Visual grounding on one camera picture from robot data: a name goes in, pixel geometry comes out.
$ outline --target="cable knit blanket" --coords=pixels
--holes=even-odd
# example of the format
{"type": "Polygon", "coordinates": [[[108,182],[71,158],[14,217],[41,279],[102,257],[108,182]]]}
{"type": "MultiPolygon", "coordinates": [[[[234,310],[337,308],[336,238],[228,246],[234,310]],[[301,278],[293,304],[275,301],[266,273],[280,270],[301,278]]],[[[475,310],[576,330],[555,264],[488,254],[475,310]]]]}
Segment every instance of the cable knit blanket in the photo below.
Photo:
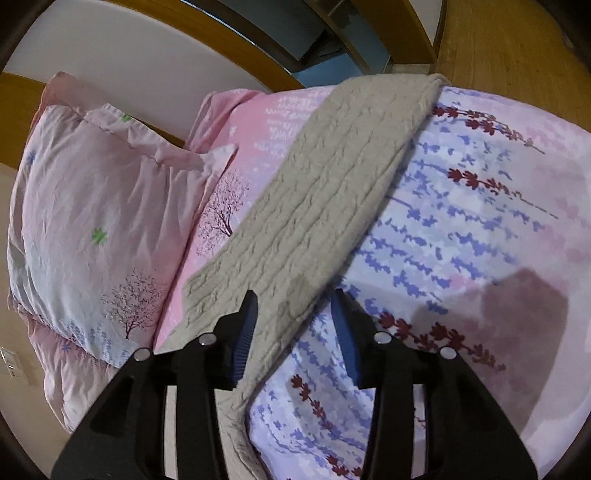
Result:
{"type": "Polygon", "coordinates": [[[244,378],[216,395],[231,480],[267,477],[247,437],[248,402],[373,221],[445,84],[438,75],[378,75],[335,88],[238,230],[186,283],[184,319],[163,351],[211,331],[247,289],[259,297],[244,378]]]}

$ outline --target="pink blanket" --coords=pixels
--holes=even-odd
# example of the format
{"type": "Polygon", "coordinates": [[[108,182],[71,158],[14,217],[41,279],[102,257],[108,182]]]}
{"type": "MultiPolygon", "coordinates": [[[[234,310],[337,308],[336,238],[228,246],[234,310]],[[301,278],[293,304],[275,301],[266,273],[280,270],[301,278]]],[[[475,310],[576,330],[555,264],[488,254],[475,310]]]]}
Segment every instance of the pink blanket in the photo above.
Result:
{"type": "Polygon", "coordinates": [[[236,144],[238,150],[212,193],[165,305],[155,350],[183,317],[182,286],[223,246],[287,155],[300,128],[332,91],[317,87],[266,95],[252,90],[211,94],[185,147],[197,153],[236,144]]]}

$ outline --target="wooden floor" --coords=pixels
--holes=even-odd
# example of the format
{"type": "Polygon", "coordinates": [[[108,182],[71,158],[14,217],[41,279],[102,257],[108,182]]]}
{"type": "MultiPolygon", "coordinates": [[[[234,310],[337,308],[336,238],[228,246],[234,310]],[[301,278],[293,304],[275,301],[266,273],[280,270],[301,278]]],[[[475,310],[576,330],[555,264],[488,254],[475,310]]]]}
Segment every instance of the wooden floor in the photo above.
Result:
{"type": "Polygon", "coordinates": [[[448,0],[436,71],[591,131],[591,73],[535,0],[448,0]]]}

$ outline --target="wall outlet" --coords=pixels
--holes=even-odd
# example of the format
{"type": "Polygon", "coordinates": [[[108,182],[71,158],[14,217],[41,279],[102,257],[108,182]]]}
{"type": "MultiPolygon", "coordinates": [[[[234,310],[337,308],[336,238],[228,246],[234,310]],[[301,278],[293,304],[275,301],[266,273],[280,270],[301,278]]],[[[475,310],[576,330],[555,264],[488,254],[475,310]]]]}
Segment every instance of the wall outlet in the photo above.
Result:
{"type": "Polygon", "coordinates": [[[2,358],[5,368],[8,370],[10,378],[13,380],[21,380],[27,384],[29,383],[25,371],[22,369],[21,360],[16,352],[0,346],[0,357],[2,358]]]}

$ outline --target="pillowcase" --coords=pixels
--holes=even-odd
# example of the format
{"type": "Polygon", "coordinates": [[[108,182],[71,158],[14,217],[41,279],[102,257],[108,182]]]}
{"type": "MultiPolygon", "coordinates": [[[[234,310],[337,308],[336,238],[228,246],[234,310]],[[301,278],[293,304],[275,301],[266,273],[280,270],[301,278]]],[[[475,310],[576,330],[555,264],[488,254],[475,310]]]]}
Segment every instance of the pillowcase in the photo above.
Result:
{"type": "Polygon", "coordinates": [[[45,372],[45,398],[61,426],[72,433],[118,369],[59,336],[21,306],[18,313],[45,372]]]}
{"type": "Polygon", "coordinates": [[[56,81],[74,88],[57,102],[44,95],[54,104],[34,119],[12,192],[11,294],[120,367],[152,345],[194,220],[235,146],[182,150],[73,77],[56,81]]]}

